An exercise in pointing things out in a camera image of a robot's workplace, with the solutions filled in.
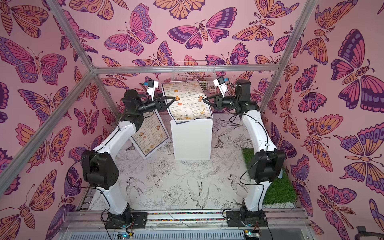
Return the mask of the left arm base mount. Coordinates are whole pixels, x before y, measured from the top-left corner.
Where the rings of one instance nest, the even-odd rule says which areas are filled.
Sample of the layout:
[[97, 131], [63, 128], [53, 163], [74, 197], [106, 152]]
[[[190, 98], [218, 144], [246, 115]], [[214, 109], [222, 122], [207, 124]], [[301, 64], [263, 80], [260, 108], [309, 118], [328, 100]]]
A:
[[129, 212], [122, 215], [108, 213], [105, 221], [106, 229], [144, 229], [147, 223], [147, 212]]

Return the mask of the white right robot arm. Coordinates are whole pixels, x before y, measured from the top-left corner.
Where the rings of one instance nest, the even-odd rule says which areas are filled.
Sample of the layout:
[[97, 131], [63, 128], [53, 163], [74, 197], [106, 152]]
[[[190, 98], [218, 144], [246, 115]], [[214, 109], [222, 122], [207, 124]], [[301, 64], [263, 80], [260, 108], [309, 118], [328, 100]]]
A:
[[245, 226], [267, 225], [267, 217], [263, 211], [263, 201], [268, 188], [276, 178], [282, 177], [282, 166], [286, 154], [278, 150], [268, 135], [263, 124], [258, 104], [251, 99], [251, 83], [238, 80], [235, 83], [235, 94], [228, 96], [229, 80], [219, 77], [213, 81], [219, 93], [205, 98], [203, 102], [215, 110], [234, 110], [248, 130], [254, 147], [254, 155], [245, 174], [251, 182], [247, 196], [240, 208], [240, 220]]

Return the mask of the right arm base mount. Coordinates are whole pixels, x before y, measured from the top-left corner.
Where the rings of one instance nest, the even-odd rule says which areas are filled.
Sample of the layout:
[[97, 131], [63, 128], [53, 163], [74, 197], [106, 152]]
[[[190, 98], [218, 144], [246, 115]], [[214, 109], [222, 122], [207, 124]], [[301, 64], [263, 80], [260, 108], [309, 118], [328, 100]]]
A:
[[268, 220], [263, 210], [256, 212], [224, 211], [228, 227], [267, 227]]

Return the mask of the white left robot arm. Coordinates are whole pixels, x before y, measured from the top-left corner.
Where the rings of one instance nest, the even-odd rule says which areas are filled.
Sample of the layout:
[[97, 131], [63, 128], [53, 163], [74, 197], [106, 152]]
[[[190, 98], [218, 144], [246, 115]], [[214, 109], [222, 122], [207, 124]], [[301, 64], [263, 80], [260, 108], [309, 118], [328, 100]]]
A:
[[164, 112], [176, 100], [174, 97], [157, 96], [143, 101], [143, 97], [136, 90], [126, 91], [122, 98], [125, 111], [115, 129], [95, 149], [82, 154], [84, 180], [99, 191], [107, 202], [103, 212], [108, 217], [102, 220], [105, 227], [127, 229], [134, 224], [131, 207], [118, 186], [119, 170], [115, 163], [118, 152], [141, 128], [146, 113]]

